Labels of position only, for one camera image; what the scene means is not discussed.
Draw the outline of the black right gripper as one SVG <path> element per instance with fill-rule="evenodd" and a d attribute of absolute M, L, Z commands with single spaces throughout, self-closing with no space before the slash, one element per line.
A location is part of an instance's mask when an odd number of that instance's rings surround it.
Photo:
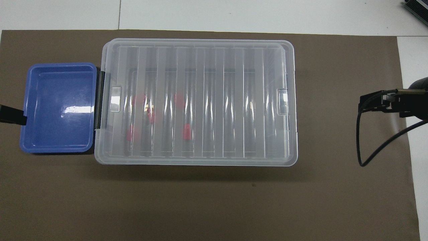
<path fill-rule="evenodd" d="M 415 116 L 424 120 L 428 117 L 428 78 L 419 79 L 408 89 L 394 89 L 393 102 L 384 101 L 390 90 L 372 92 L 360 97 L 359 112 L 399 113 L 401 118 Z"/>

